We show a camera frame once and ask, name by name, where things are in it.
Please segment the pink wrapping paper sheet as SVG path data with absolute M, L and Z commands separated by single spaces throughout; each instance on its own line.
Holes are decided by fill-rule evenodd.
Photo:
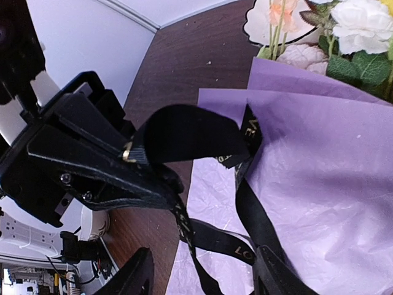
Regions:
M 392 105 L 256 58 L 245 90 L 198 105 L 263 134 L 249 184 L 300 278 L 319 294 L 392 293 Z

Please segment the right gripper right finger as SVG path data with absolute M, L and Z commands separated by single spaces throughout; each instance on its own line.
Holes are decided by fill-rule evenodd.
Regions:
M 256 249 L 253 279 L 253 294 L 317 295 L 267 246 Z

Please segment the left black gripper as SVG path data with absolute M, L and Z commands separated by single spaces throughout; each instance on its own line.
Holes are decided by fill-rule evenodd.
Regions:
M 127 167 L 120 156 L 135 129 L 93 71 L 60 90 L 1 157 L 1 193 L 61 227 L 61 203 L 74 196 L 93 211 L 170 210 L 184 185 L 172 169 Z

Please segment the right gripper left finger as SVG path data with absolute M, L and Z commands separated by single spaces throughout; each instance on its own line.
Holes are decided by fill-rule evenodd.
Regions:
M 150 249 L 142 247 L 94 295 L 151 295 L 153 287 L 153 255 Z

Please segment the pink rose stem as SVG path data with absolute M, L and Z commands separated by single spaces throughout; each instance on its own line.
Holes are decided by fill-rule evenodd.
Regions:
M 328 56 L 317 45 L 294 44 L 286 47 L 276 61 L 296 68 L 326 75 Z

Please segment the peach flower stem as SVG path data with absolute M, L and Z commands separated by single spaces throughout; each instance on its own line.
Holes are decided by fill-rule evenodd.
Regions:
M 269 1 L 269 44 L 263 45 L 257 58 L 276 60 L 285 51 L 288 33 L 297 31 L 293 12 L 298 0 Z

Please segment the black printed ribbon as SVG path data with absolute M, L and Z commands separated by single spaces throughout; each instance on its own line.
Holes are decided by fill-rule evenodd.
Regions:
M 249 106 L 239 121 L 189 105 L 160 109 L 125 146 L 123 160 L 180 177 L 183 193 L 169 210 L 179 245 L 167 294 L 253 294 L 259 246 L 291 270 L 278 235 L 251 186 L 263 136 Z

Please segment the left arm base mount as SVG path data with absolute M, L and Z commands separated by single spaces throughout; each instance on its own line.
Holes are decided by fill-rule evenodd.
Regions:
M 62 262 L 76 265 L 82 261 L 88 261 L 93 267 L 93 278 L 85 282 L 78 281 L 77 286 L 87 285 L 100 276 L 105 280 L 114 276 L 114 264 L 100 238 L 88 241 L 79 240 L 76 234 L 67 231 L 61 231 L 60 238 L 63 245 L 60 251 Z

